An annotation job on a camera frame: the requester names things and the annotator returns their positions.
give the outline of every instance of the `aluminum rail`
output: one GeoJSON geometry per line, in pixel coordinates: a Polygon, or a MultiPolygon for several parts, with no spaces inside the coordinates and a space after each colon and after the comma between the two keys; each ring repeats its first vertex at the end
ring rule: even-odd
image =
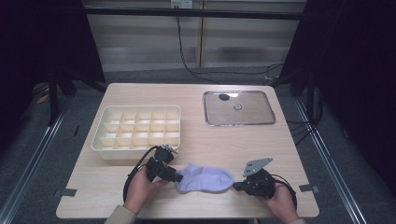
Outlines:
{"type": "Polygon", "coordinates": [[[214,9],[186,8],[142,8],[142,7],[36,7],[37,12],[91,14],[91,15],[125,15],[125,16],[169,16],[169,17],[206,17],[206,18],[239,18],[263,20],[322,20],[328,17],[318,14],[298,12],[235,11],[214,9]]]}
{"type": "Polygon", "coordinates": [[[64,119],[64,114],[67,111],[67,108],[71,105],[73,97],[68,97],[66,99],[64,108],[60,113],[59,117],[53,122],[51,126],[48,127],[46,133],[41,139],[40,144],[35,150],[35,154],[32,159],[29,161],[29,164],[26,166],[20,180],[18,181],[16,187],[10,195],[8,196],[3,208],[0,210],[0,224],[9,224],[17,213],[18,208],[21,205],[23,197],[25,196],[27,190],[30,187],[30,184],[33,181],[35,173],[37,172],[41,162],[46,155],[50,143],[52,142],[53,137],[58,132],[59,127],[64,119]]]}
{"type": "Polygon", "coordinates": [[[363,216],[363,213],[359,207],[358,202],[356,201],[355,197],[349,190],[347,183],[345,182],[344,178],[341,176],[341,173],[338,170],[337,165],[335,164],[334,160],[332,159],[332,155],[330,154],[329,149],[327,149],[326,145],[321,138],[318,129],[309,122],[309,117],[304,106],[303,100],[300,98],[295,99],[295,104],[300,112],[301,117],[303,118],[304,122],[306,123],[306,128],[308,131],[311,132],[311,138],[314,141],[315,146],[318,149],[318,153],[323,160],[327,171],[329,172],[330,177],[332,178],[332,182],[334,183],[335,187],[337,188],[338,193],[340,194],[341,200],[346,207],[353,223],[355,224],[366,224],[366,220],[363,216]]]}

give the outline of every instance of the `sleeve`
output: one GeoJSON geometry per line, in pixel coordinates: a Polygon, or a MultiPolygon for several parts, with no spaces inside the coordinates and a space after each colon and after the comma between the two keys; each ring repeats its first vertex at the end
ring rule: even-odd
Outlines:
{"type": "Polygon", "coordinates": [[[134,213],[118,205],[105,224],[133,224],[135,220],[136,215],[134,213]]]}
{"type": "Polygon", "coordinates": [[[289,224],[306,224],[306,222],[305,222],[305,220],[303,220],[302,218],[300,218],[300,219],[297,219],[297,220],[295,220],[295,221],[292,221],[292,222],[289,223],[289,224]]]}

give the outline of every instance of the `black cable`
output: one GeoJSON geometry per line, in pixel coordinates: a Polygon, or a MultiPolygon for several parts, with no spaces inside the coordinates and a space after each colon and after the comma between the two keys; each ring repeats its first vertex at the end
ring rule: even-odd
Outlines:
{"type": "Polygon", "coordinates": [[[303,69],[299,68],[297,70],[294,70],[287,76],[282,76],[277,79],[277,81],[271,83],[269,86],[276,88],[284,83],[291,82],[298,74],[302,72],[303,69]]]}
{"type": "Polygon", "coordinates": [[[275,64],[271,64],[269,65],[265,71],[260,71],[260,72],[255,72],[255,73],[245,73],[245,72],[229,72],[229,71],[225,71],[225,72],[216,72],[216,71],[212,71],[212,72],[195,72],[190,70],[190,68],[187,66],[186,64],[186,60],[184,57],[184,52],[183,52],[183,45],[181,42],[181,31],[180,31],[180,18],[177,17],[177,33],[178,33],[178,44],[179,44],[179,51],[180,51],[180,58],[181,61],[183,63],[183,66],[187,69],[187,71],[189,71],[194,77],[200,78],[202,80],[206,80],[209,82],[213,82],[215,84],[220,84],[217,81],[208,79],[208,78],[204,78],[204,77],[199,77],[197,75],[207,75],[207,74],[236,74],[236,75],[247,75],[247,76],[256,76],[256,75],[261,75],[261,74],[267,74],[268,78],[266,79],[266,81],[262,84],[265,85],[265,83],[268,81],[269,79],[269,72],[276,69],[279,66],[282,66],[283,63],[275,63],[275,64]]]}
{"type": "Polygon", "coordinates": [[[129,185],[131,184],[132,179],[134,178],[134,175],[136,175],[137,171],[138,171],[141,167],[143,167],[144,165],[146,165],[146,164],[144,164],[144,165],[140,166],[140,163],[142,163],[142,161],[147,157],[147,155],[148,155],[153,149],[155,149],[155,148],[157,148],[157,147],[151,147],[151,148],[145,153],[145,155],[143,155],[143,157],[140,159],[140,161],[137,163],[137,165],[134,167],[134,169],[131,171],[131,173],[128,174],[128,178],[126,179],[125,184],[124,184],[124,188],[123,188],[123,200],[124,200],[124,201],[126,200],[126,196],[127,196],[127,194],[128,194],[128,188],[129,188],[129,185]]]}
{"type": "Polygon", "coordinates": [[[314,128],[309,130],[308,133],[306,133],[299,141],[297,141],[294,144],[295,146],[298,146],[309,134],[311,134],[314,130],[317,129],[318,124],[319,124],[320,119],[321,119],[322,116],[323,116],[323,95],[320,92],[319,93],[318,104],[317,104],[317,114],[316,114],[316,117],[314,118],[314,120],[312,122],[313,125],[314,125],[314,128]]]}
{"type": "Polygon", "coordinates": [[[283,181],[280,181],[280,180],[276,179],[275,182],[284,185],[289,190],[289,192],[291,194],[291,198],[293,200],[294,208],[297,210],[296,191],[294,191],[294,189],[291,187],[291,184],[285,178],[283,178],[280,175],[271,175],[271,176],[276,176],[276,177],[281,178],[283,180],[283,181]]]}
{"type": "Polygon", "coordinates": [[[305,133],[306,132],[306,129],[304,129],[304,130],[302,130],[302,131],[299,131],[298,133],[294,133],[294,134],[292,134],[291,136],[297,136],[297,135],[300,135],[300,134],[302,134],[302,133],[305,133]]]}
{"type": "Polygon", "coordinates": [[[267,74],[267,79],[265,79],[264,83],[262,83],[262,86],[265,86],[265,84],[267,84],[268,80],[270,79],[270,72],[272,70],[278,68],[279,66],[283,66],[283,63],[274,63],[267,67],[267,70],[265,71],[265,73],[267,74]]]}
{"type": "Polygon", "coordinates": [[[298,125],[298,126],[295,127],[295,128],[289,129],[289,131],[290,131],[290,132],[293,132],[293,131],[296,131],[296,130],[298,130],[298,129],[304,127],[304,126],[305,126],[305,123],[302,123],[302,124],[298,125]]]}
{"type": "Polygon", "coordinates": [[[296,123],[296,124],[306,124],[305,121],[294,121],[294,120],[286,120],[287,123],[296,123]]]}

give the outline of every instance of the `black tape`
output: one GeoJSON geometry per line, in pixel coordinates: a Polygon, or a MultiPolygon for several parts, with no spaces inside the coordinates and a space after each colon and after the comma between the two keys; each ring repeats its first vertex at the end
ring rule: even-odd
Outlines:
{"type": "Polygon", "coordinates": [[[311,186],[308,184],[308,185],[301,185],[299,187],[301,192],[307,192],[307,191],[312,191],[314,193],[319,192],[319,188],[317,186],[311,186]]]}
{"type": "Polygon", "coordinates": [[[78,129],[79,129],[79,125],[77,126],[77,128],[76,128],[76,130],[75,130],[75,136],[77,136],[78,129]]]}
{"type": "Polygon", "coordinates": [[[62,196],[69,196],[69,197],[74,197],[76,195],[77,190],[76,189],[58,189],[55,190],[53,193],[53,197],[55,198],[62,198],[62,196]]]}

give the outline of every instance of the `black curtain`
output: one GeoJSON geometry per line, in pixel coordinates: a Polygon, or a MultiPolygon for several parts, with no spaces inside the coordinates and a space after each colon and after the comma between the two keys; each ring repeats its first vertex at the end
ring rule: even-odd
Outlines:
{"type": "Polygon", "coordinates": [[[0,123],[2,145],[18,129],[33,87],[55,72],[59,85],[70,79],[105,82],[87,16],[61,8],[79,0],[2,0],[0,5],[0,123]]]}
{"type": "Polygon", "coordinates": [[[331,12],[335,26],[300,22],[281,76],[304,71],[291,83],[300,94],[314,75],[327,105],[396,196],[396,2],[331,2],[307,2],[308,11],[331,12]]]}

